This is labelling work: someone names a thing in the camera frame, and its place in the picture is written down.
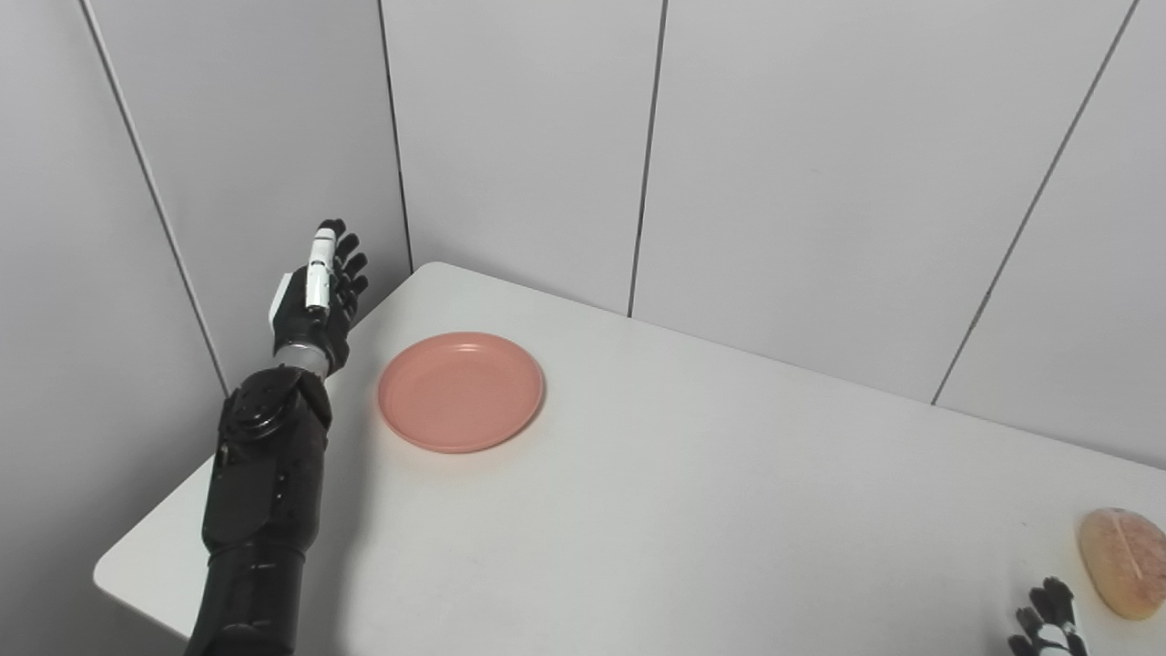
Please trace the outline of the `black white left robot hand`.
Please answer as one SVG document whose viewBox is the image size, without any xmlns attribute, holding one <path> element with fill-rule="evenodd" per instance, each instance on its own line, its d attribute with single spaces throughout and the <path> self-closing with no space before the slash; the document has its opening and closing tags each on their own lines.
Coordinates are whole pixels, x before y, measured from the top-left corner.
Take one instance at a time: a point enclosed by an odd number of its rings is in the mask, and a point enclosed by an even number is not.
<svg viewBox="0 0 1166 656">
<path fill-rule="evenodd" d="M 361 241 L 344 220 L 318 225 L 307 264 L 283 275 L 271 302 L 275 364 L 321 379 L 345 366 L 349 333 L 368 287 L 363 275 L 368 259 L 359 246 Z"/>
</svg>

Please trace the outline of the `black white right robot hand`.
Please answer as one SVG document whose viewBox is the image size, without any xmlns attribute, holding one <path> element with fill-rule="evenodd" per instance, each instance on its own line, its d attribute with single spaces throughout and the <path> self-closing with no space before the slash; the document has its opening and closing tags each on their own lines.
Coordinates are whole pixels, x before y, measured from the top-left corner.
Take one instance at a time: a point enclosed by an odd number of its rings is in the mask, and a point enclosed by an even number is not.
<svg viewBox="0 0 1166 656">
<path fill-rule="evenodd" d="M 1075 598 L 1070 586 L 1046 577 L 1030 588 L 1028 605 L 1014 611 L 1020 632 L 1007 636 L 1012 655 L 1089 655 L 1079 632 Z"/>
</svg>

